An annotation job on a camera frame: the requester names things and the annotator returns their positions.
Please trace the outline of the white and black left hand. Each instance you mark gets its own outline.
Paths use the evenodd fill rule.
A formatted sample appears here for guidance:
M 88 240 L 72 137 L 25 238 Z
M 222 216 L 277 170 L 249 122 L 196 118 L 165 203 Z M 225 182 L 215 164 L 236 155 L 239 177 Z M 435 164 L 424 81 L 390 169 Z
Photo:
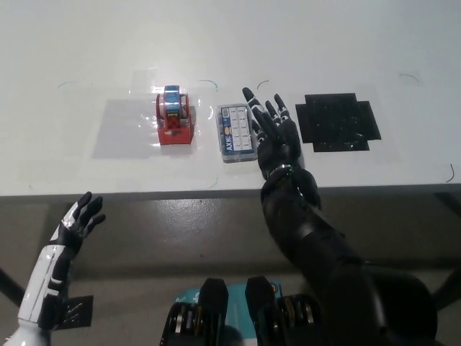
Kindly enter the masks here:
M 18 313 L 21 325 L 52 330 L 68 297 L 71 264 L 85 238 L 105 220 L 103 198 L 85 193 L 58 223 L 42 248 L 30 276 Z

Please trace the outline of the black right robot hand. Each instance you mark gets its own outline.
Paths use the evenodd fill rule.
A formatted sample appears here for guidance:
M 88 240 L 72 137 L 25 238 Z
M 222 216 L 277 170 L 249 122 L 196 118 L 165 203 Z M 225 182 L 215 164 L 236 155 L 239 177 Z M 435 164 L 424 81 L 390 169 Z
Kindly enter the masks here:
M 248 88 L 243 95 L 253 115 L 252 129 L 257 139 L 258 164 L 264 179 L 280 166 L 299 166 L 301 155 L 300 137 L 295 122 L 282 98 L 274 95 L 262 105 Z

